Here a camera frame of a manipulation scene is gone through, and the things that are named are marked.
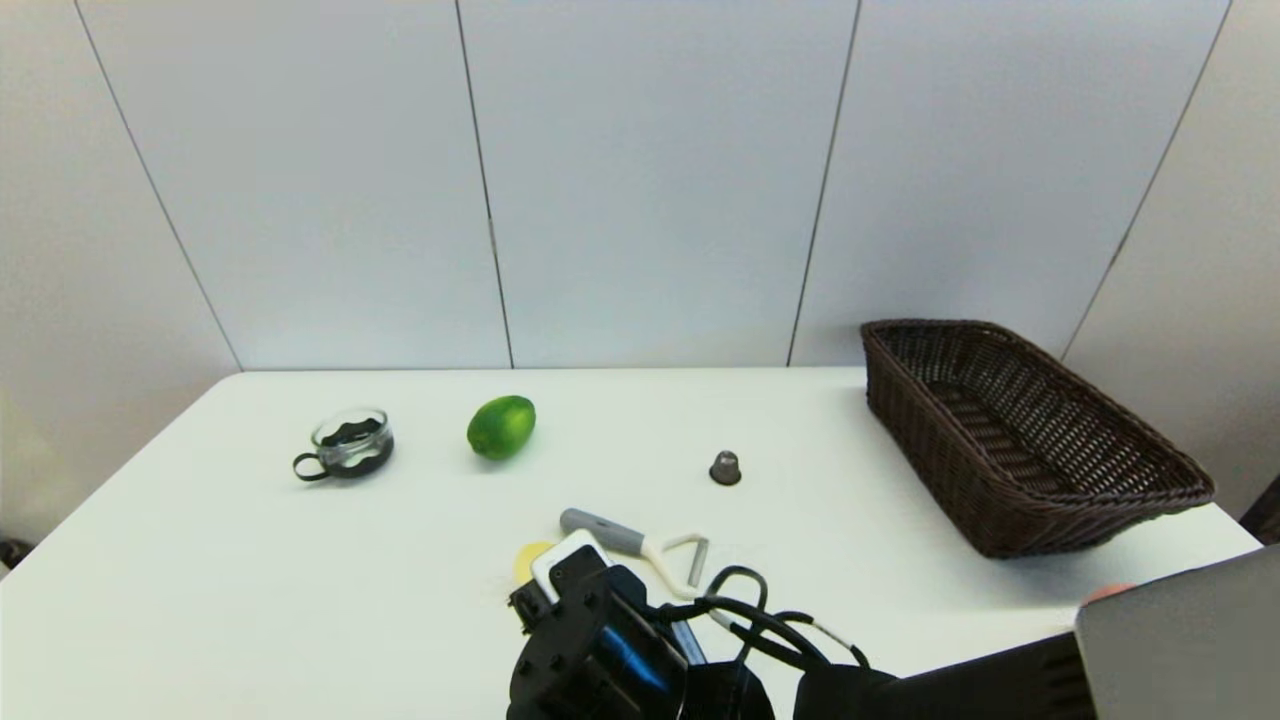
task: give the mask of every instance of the basket rim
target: basket rim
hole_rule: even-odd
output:
[[[973,434],[965,429],[965,427],[956,419],[956,416],[947,409],[932,389],[918,378],[914,373],[909,372],[906,366],[901,363],[899,356],[888,350],[878,333],[888,329],[897,328],[973,328],[986,332],[991,332],[1000,336],[1005,341],[1010,342],[1016,347],[1018,351],[1028,352],[1042,365],[1046,365],[1051,372],[1052,380],[1060,386],[1074,384],[1075,389],[1083,392],[1093,402],[1101,404],[1106,410],[1112,411],[1120,418],[1130,424],[1133,424],[1139,433],[1144,436],[1144,439],[1152,442],[1160,451],[1162,451],[1171,462],[1179,465],[1185,470],[1190,478],[1196,480],[1193,486],[1185,488],[1175,489],[1161,489],[1161,491],[1144,491],[1140,493],[1059,493],[1059,495],[1046,495],[1037,492],[1021,486],[1014,479],[1012,474],[1005,470],[995,457],[991,456],[978,443]],[[1039,509],[1043,510],[1093,510],[1097,511],[1100,506],[1112,507],[1115,510],[1133,511],[1139,510],[1144,506],[1156,506],[1156,509],[1165,509],[1166,511],[1172,511],[1170,505],[1183,505],[1185,507],[1193,507],[1202,502],[1212,500],[1216,484],[1213,479],[1204,471],[1203,466],[1196,461],[1192,456],[1187,455],[1172,442],[1169,441],[1164,434],[1147,424],[1142,418],[1138,418],[1126,407],[1117,404],[1110,396],[1098,389],[1093,383],[1082,378],[1060,360],[1055,359],[1052,355],[1042,350],[1036,343],[1021,337],[1014,331],[1005,328],[1000,324],[991,323],[987,320],[931,320],[931,319],[916,319],[916,318],[902,318],[902,319],[886,319],[874,320],[870,323],[863,323],[860,328],[860,334],[863,336],[863,343],[865,346],[876,346],[877,354],[882,360],[888,361],[887,369],[895,375],[904,378],[915,391],[916,395],[923,397],[928,411],[941,421],[948,432],[955,433],[963,439],[960,443],[963,452],[970,456],[972,460],[978,462],[984,470],[984,477],[988,482],[992,478],[997,479],[1001,492],[1014,491],[1021,498],[1033,501]],[[870,363],[870,354],[868,352],[868,364]]]

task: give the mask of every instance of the peeler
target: peeler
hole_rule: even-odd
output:
[[[561,512],[561,529],[566,533],[579,529],[590,530],[595,536],[595,539],[605,548],[648,560],[653,565],[653,569],[658,571],[662,582],[667,583],[671,593],[676,597],[694,600],[701,594],[698,591],[698,583],[701,582],[703,564],[707,562],[707,548],[710,546],[710,541],[703,536],[690,533],[659,543],[644,533],[576,507],[570,507],[564,512]],[[694,562],[689,568],[689,579],[681,580],[671,571],[664,553],[673,547],[690,542],[698,543],[698,547],[694,550]]]

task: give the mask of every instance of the white table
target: white table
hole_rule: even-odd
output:
[[[705,578],[759,570],[771,609],[813,614],[896,674],[1062,632],[1102,584],[1257,547],[1207,506],[1087,552],[986,560],[864,382],[856,368],[233,377],[0,583],[4,717],[502,717],[525,639],[506,607],[512,560],[558,538],[567,506],[705,533]],[[506,393],[534,400],[538,429],[492,466],[465,428]],[[312,425],[360,405],[388,411],[390,462],[364,482],[294,479]],[[726,448],[736,487],[707,477]],[[652,602],[669,600],[626,562]],[[735,582],[726,592],[749,594]],[[694,628],[713,660],[736,651],[709,620]],[[790,717],[799,674],[751,665]]]

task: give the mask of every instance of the black cable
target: black cable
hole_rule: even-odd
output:
[[[800,655],[785,644],[776,643],[769,638],[762,637],[759,633],[753,633],[737,623],[731,625],[728,632],[733,633],[733,637],[740,638],[744,646],[754,647],[764,655],[785,662],[796,670],[808,671],[819,665],[814,659]]]
[[[755,607],[751,607],[740,600],[718,594],[724,583],[735,575],[750,578],[756,585],[759,585],[760,594],[755,601]],[[732,612],[733,615],[750,620],[750,628],[744,628],[736,623],[728,623],[727,629],[730,633],[742,641],[742,650],[739,651],[737,657],[735,659],[735,662],[737,662],[739,666],[744,665],[748,653],[753,648],[800,670],[809,670],[815,665],[829,665],[831,662],[817,646],[800,634],[795,628],[787,625],[787,623],[803,623],[817,628],[823,634],[840,643],[841,647],[847,650],[854,656],[855,662],[863,667],[870,669],[872,665],[867,659],[867,653],[864,653],[856,644],[845,644],[847,641],[838,638],[831,630],[819,625],[814,620],[813,615],[795,610],[783,610],[772,615],[765,612],[764,606],[768,597],[769,584],[764,580],[763,575],[742,565],[730,565],[717,573],[710,584],[707,585],[707,596],[696,598],[692,605],[666,605],[659,609],[659,615],[666,621],[675,623],[705,615],[710,612],[712,609],[716,609]],[[763,637],[764,630],[769,630],[787,641],[795,650]]]
[[[782,620],[778,620],[773,615],[769,615],[768,612],[760,610],[759,607],[753,607],[742,602],[741,600],[735,600],[732,597],[714,596],[714,594],[699,597],[698,600],[694,601],[694,605],[707,606],[708,610],[714,607],[717,610],[723,610],[726,612],[732,612],[733,615],[746,618],[748,620],[759,624],[763,629],[769,630],[771,633],[791,643],[791,646],[795,647],[797,651],[800,651],[801,655],[806,655],[823,665],[831,664],[831,661],[827,660],[827,656],[823,655],[817,646],[809,642],[809,638],[801,635],[799,630],[796,630],[791,625],[787,625]]]
[[[849,641],[837,638],[835,634],[831,633],[831,630],[828,630],[828,629],[823,628],[822,625],[819,625],[813,619],[813,615],[809,615],[808,612],[797,612],[795,610],[783,610],[782,612],[776,612],[773,616],[777,618],[778,620],[782,620],[783,623],[804,623],[806,625],[813,625],[813,626],[818,628],[827,637],[829,637],[831,639],[838,642],[841,644],[841,647],[844,647],[845,650],[847,650],[854,656],[854,660],[859,665],[861,665],[863,667],[870,670],[872,664],[870,664],[869,660],[867,660],[867,653],[864,653],[861,650],[859,650],[859,647],[856,644],[854,644],[854,643],[849,643],[846,646],[845,643],[849,642]]]
[[[756,573],[755,570],[751,570],[750,568],[744,568],[742,565],[728,565],[723,570],[717,573],[716,577],[712,578],[710,584],[707,585],[707,594],[719,594],[721,587],[723,587],[724,582],[732,578],[733,575],[742,575],[745,578],[755,580],[755,584],[760,587],[760,596],[755,600],[755,606],[760,610],[764,610],[764,603],[768,602],[769,600],[769,583],[764,582],[764,575]],[[760,633],[759,623],[755,621],[751,623],[751,633],[759,635]],[[733,662],[737,662],[739,665],[746,662],[746,655],[749,652],[751,652],[751,643],[744,639],[742,650],[737,651],[737,657],[733,659]]]

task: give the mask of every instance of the gray handle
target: gray handle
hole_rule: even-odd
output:
[[[599,515],[591,515],[585,510],[579,510],[577,507],[570,507],[568,510],[561,512],[561,529],[566,534],[573,530],[588,529],[595,536],[595,539],[604,546],[605,550],[614,550],[623,555],[640,556],[640,546],[644,543],[644,534],[632,530],[631,528],[625,528],[617,523],[612,523],[600,518]]]

